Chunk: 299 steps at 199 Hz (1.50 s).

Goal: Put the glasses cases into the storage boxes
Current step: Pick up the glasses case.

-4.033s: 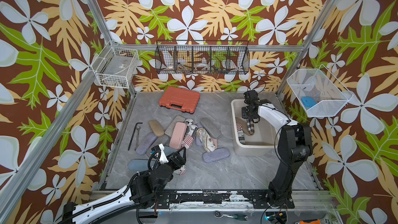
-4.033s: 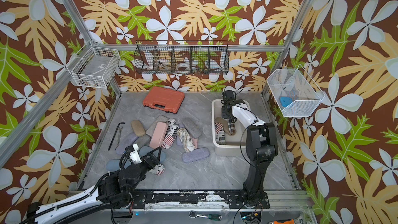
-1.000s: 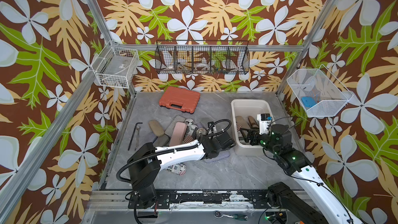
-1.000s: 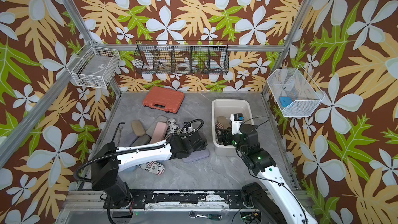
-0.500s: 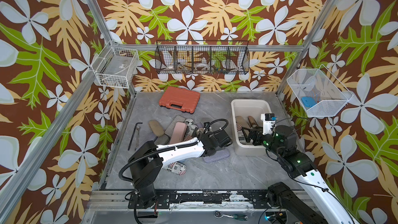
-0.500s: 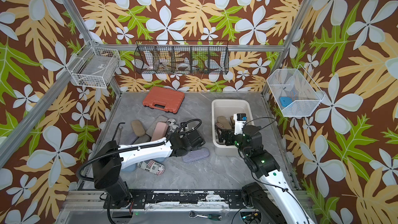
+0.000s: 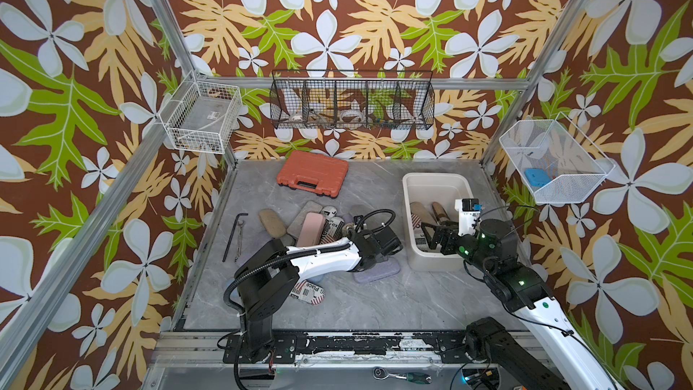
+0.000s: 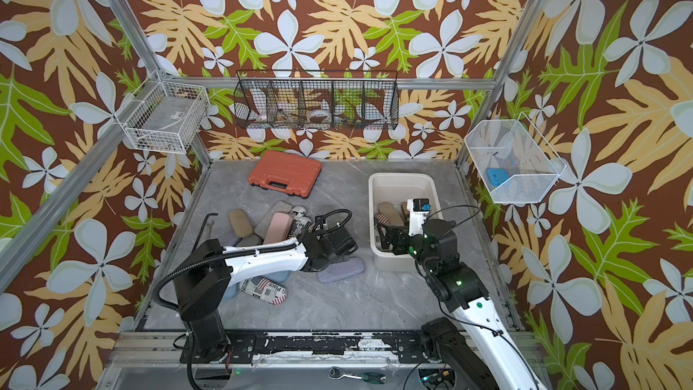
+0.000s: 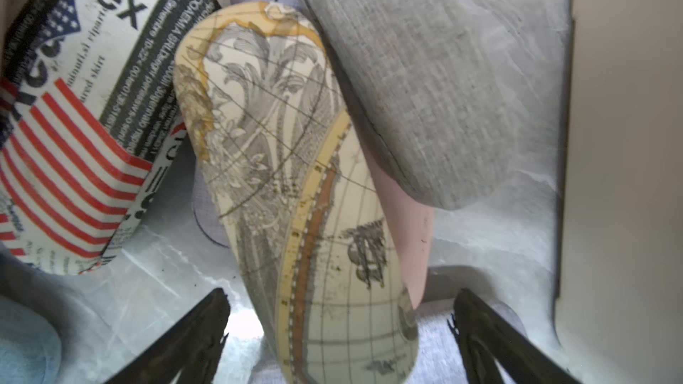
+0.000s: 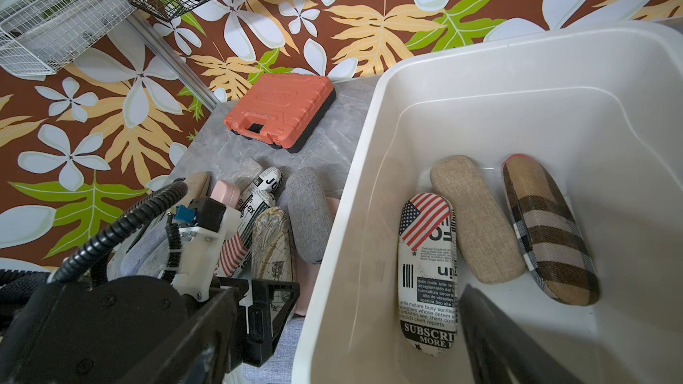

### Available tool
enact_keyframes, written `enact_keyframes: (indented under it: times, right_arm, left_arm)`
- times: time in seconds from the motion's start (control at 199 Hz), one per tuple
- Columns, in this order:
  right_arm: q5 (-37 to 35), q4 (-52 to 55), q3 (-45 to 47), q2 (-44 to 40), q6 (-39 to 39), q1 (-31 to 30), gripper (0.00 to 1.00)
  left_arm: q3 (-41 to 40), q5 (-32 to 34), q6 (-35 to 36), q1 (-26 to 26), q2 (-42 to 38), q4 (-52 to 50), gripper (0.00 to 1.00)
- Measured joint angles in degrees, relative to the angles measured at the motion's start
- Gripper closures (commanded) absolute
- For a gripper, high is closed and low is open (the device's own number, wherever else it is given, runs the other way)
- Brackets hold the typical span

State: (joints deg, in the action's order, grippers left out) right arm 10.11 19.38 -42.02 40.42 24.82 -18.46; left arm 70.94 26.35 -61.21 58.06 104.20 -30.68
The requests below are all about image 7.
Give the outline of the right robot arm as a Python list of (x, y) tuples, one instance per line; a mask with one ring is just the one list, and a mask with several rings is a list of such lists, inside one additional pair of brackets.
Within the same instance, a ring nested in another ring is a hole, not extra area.
[(453, 220), (435, 203), (426, 211), (411, 204), (411, 227), (424, 246), (442, 256), (458, 256), (465, 268), (480, 273), (478, 281), (521, 321), (541, 343), (557, 368), (549, 372), (530, 354), (518, 354), (500, 339), (500, 326), (491, 319), (467, 326), (467, 346), (511, 372), (527, 389), (618, 389), (620, 383), (601, 365), (568, 320), (552, 289), (521, 262), (511, 225), (486, 218), (477, 199), (456, 200)]

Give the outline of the newspaper print glasses case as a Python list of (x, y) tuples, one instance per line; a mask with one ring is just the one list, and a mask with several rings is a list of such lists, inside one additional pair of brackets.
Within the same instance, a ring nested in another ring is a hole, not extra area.
[(427, 227), (417, 227), (413, 229), (415, 246), (422, 252), (431, 252), (435, 247), (432, 245), (431, 230)]

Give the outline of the plaid glasses case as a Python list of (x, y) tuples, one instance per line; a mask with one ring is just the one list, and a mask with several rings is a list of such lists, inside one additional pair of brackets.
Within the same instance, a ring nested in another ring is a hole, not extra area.
[(438, 225), (441, 226), (451, 226), (455, 221), (449, 216), (445, 208), (437, 201), (431, 204), (434, 218)]

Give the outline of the cream plastic storage box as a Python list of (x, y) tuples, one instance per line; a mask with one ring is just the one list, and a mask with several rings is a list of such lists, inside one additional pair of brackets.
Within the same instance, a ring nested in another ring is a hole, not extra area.
[(440, 203), (450, 216), (457, 216), (455, 201), (475, 198), (467, 179), (456, 173), (407, 173), (402, 178), (404, 188), (404, 250), (411, 269), (419, 272), (456, 272), (463, 269), (463, 259), (457, 255), (443, 256), (416, 244), (411, 204), (420, 202), (431, 209)]

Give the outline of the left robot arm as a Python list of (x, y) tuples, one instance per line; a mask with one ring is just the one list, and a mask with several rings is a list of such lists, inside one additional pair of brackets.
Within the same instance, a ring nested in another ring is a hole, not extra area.
[(225, 305), (235, 309), (240, 336), (235, 352), (256, 363), (274, 349), (273, 317), (301, 283), (325, 274), (361, 273), (402, 250), (390, 225), (396, 214), (376, 209), (356, 218), (346, 236), (323, 245), (287, 247), (273, 239), (236, 270), (224, 293)]

